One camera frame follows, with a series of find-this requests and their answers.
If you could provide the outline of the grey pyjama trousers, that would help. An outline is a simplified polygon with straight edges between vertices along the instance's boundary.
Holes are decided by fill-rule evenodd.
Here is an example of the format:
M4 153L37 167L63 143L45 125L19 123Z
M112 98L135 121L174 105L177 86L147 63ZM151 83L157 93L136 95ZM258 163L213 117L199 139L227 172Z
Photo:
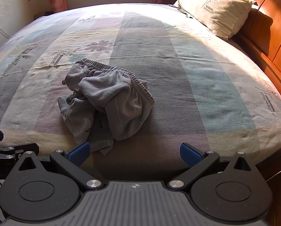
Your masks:
M62 83L71 95L58 98L65 125L76 144L106 155L114 141L138 132L155 100L148 82L130 71L89 59L77 61Z

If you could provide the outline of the orange wooden headboard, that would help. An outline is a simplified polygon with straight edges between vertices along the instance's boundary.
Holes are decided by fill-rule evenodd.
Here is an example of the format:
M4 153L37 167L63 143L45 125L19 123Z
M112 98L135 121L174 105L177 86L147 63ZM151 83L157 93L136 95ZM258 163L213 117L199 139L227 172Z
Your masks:
M281 0L256 5L233 40L248 54L281 95Z

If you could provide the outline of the beige pillow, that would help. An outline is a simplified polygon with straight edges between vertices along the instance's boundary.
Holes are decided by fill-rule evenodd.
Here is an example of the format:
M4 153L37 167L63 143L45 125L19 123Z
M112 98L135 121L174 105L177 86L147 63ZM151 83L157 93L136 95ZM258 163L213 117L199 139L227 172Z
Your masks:
M174 6L228 40L241 29L254 0L177 0Z

